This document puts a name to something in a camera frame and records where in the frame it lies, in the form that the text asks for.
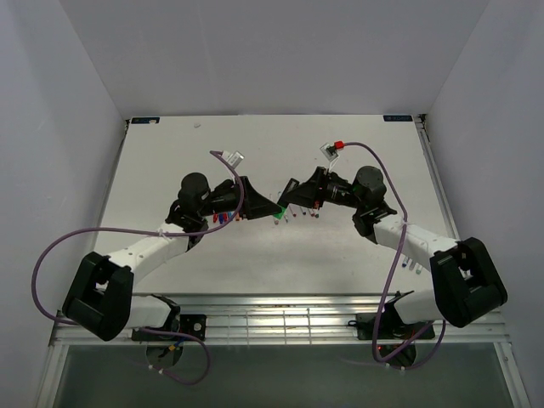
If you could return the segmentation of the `green highlighter cap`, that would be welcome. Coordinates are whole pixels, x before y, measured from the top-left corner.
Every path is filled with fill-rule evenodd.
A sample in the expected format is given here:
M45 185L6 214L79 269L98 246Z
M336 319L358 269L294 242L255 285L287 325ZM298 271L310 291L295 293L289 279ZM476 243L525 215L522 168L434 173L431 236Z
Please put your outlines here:
M276 219L282 219L285 215L285 212L286 212L286 208L285 207L280 207L280 211L276 214L273 215L274 218Z

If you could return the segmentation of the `green black highlighter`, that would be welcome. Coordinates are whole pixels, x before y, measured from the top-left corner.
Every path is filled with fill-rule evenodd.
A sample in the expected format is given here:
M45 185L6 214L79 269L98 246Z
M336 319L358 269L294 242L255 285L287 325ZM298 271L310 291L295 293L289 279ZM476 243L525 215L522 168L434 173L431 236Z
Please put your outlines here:
M286 187L283 189L283 191L280 192L277 200L277 204L282 208L287 208L290 205L290 202L286 199L286 195L299 186L299 181L291 178L288 182Z

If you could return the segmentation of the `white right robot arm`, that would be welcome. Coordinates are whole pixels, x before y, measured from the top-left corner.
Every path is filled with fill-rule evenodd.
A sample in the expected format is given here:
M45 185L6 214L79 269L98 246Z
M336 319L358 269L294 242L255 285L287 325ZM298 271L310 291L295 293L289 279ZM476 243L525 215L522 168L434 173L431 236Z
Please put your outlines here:
M361 167L353 181L317 167L303 183L291 179L279 203L353 208L360 236L400 251L429 271L431 289L400 293L382 305L375 320L393 337L404 337L415 324L433 320L463 328L507 302L507 289L481 240L457 241L407 223L386 203L386 192L383 173L376 167Z

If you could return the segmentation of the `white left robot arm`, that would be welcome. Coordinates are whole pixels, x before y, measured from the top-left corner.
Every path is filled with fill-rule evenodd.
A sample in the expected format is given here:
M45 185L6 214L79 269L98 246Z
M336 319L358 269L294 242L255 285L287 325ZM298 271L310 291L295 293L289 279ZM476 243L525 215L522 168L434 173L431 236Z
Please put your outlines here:
M160 296L133 295L133 289L167 261L195 247L208 230L208 218L230 214L253 220L274 216L282 208L260 195L241 177L226 179L211 189L201 173L186 175L177 199L158 231L131 246L101 255L87 254L66 295L62 312L68 319L104 341L124 329L151 329L161 339L179 333L180 307Z

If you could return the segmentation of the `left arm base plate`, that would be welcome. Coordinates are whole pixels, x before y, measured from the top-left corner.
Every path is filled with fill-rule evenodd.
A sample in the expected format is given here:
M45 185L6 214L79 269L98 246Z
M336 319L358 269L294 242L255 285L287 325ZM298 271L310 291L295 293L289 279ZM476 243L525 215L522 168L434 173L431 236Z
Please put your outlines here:
M167 323L156 328L161 332L180 332L197 337L204 341L207 329L207 316L205 314L179 314ZM177 342L180 337L170 335L157 335L148 332L132 330L131 339L135 342Z

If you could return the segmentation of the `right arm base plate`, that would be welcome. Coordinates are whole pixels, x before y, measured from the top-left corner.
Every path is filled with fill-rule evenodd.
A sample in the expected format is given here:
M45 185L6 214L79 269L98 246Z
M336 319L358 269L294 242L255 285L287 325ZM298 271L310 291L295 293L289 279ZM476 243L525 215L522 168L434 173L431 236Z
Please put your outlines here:
M359 313L352 320L349 320L347 327L356 330L356 337L359 340L372 340L373 329L376 320L376 314ZM426 322L418 322L415 324L400 324L392 323L388 320L385 314L379 323L377 332L378 340L408 340L414 337L421 329L426 327Z

